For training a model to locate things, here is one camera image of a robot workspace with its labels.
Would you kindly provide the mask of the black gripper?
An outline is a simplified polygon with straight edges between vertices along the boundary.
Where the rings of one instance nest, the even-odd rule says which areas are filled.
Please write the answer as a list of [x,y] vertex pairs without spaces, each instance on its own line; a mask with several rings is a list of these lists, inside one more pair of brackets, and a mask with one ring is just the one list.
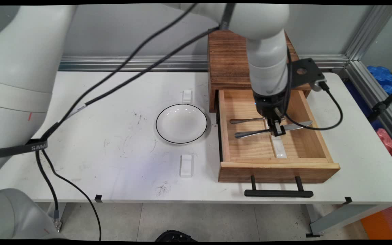
[[272,136],[285,135],[286,131],[281,125],[282,121],[278,118],[281,118],[286,112],[287,90],[282,90],[271,96],[263,96],[254,91],[253,97],[257,112],[266,118],[268,128],[272,128]]

